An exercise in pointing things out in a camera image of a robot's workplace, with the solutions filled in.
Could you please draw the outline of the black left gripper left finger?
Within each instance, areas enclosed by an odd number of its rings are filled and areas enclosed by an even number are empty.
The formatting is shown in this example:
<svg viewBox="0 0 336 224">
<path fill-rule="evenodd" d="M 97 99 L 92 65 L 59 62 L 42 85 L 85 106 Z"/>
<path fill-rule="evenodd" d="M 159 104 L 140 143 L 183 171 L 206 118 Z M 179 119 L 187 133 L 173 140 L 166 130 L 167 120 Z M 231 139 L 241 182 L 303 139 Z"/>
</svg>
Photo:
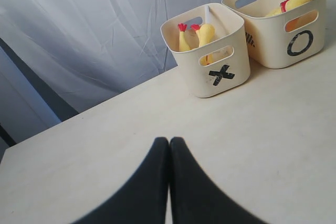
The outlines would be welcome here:
<svg viewBox="0 0 336 224">
<path fill-rule="evenodd" d="M 125 184 L 74 223 L 165 223 L 169 180 L 169 142 L 157 137 Z"/>
</svg>

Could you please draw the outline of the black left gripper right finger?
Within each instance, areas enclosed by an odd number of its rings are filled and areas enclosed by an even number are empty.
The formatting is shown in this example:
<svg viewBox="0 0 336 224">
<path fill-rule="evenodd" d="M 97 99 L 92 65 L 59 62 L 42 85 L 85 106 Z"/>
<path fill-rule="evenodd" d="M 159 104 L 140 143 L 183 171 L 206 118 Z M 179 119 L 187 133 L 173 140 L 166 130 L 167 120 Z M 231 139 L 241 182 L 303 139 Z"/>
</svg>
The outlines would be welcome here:
<svg viewBox="0 0 336 224">
<path fill-rule="evenodd" d="M 223 192 L 196 161 L 182 137 L 170 140 L 173 223 L 267 223 Z"/>
</svg>

